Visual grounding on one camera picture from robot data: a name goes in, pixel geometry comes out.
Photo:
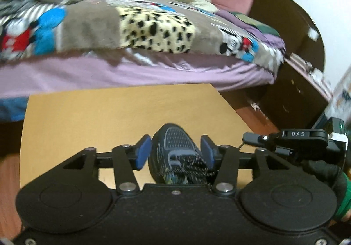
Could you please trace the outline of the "black speckled shoelace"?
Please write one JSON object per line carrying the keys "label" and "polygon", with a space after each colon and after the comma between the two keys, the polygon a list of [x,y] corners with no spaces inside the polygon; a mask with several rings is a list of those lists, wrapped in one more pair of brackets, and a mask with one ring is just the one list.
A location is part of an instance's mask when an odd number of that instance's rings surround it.
{"label": "black speckled shoelace", "polygon": [[204,184],[212,186],[217,172],[208,168],[200,156],[184,155],[179,157],[179,164],[172,166],[172,174],[180,184]]}

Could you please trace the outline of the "dark blue sneaker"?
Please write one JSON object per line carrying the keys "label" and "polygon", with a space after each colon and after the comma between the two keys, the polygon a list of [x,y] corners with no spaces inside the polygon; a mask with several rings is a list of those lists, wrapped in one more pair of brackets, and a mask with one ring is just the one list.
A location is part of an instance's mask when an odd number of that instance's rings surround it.
{"label": "dark blue sneaker", "polygon": [[148,158],[149,172],[154,181],[158,184],[180,184],[172,174],[172,166],[178,165],[179,157],[184,155],[203,158],[183,128],[172,123],[164,124],[152,138],[152,150]]}

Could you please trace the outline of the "dark wooden nightstand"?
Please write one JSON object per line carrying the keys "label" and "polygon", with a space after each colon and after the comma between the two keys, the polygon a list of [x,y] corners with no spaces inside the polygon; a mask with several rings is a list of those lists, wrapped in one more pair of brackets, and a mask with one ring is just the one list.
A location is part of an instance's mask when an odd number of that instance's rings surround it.
{"label": "dark wooden nightstand", "polygon": [[277,128],[302,129],[315,124],[329,100],[299,65],[285,59],[258,105]]}

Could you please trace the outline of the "items on nightstand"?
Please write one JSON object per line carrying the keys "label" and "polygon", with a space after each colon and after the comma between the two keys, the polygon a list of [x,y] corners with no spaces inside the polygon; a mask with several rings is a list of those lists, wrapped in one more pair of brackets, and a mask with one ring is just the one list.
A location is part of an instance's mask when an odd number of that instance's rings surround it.
{"label": "items on nightstand", "polygon": [[325,79],[321,70],[295,53],[291,53],[286,58],[286,62],[295,68],[313,87],[316,87],[317,91],[324,95],[327,100],[330,100],[333,92],[329,81]]}

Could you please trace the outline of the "dark wooden headboard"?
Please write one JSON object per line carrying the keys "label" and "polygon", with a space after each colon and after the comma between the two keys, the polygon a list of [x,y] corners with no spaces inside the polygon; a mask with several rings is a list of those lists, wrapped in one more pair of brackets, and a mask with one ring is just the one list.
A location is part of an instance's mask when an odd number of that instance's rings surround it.
{"label": "dark wooden headboard", "polygon": [[324,70],[325,48],[320,31],[295,1],[253,0],[249,17],[277,30],[288,54],[295,53],[320,71]]}

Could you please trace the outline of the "folded purple green blanket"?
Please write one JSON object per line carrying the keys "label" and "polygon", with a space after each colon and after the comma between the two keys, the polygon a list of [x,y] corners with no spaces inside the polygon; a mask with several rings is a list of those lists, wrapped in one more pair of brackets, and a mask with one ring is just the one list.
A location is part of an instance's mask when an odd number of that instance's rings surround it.
{"label": "folded purple green blanket", "polygon": [[255,38],[268,44],[271,47],[286,51],[286,45],[277,30],[269,25],[259,22],[256,19],[239,12],[228,12],[226,10],[219,10],[216,15],[224,18],[239,28],[249,32]]}

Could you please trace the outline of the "purple bed sheet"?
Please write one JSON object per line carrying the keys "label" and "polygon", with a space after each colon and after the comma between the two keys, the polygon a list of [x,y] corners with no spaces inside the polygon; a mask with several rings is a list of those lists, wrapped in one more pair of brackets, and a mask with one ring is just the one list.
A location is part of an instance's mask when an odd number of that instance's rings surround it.
{"label": "purple bed sheet", "polygon": [[170,54],[130,48],[60,54],[1,66],[1,98],[123,86],[210,83],[219,91],[271,85],[276,75],[234,57]]}

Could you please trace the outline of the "cartoon patchwork blanket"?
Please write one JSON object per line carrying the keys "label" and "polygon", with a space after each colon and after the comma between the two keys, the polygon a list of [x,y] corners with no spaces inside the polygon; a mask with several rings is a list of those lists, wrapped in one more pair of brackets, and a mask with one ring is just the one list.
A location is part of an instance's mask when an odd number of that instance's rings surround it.
{"label": "cartoon patchwork blanket", "polygon": [[149,50],[234,57],[271,73],[285,45],[189,4],[173,0],[38,3],[1,18],[1,62],[70,51]]}

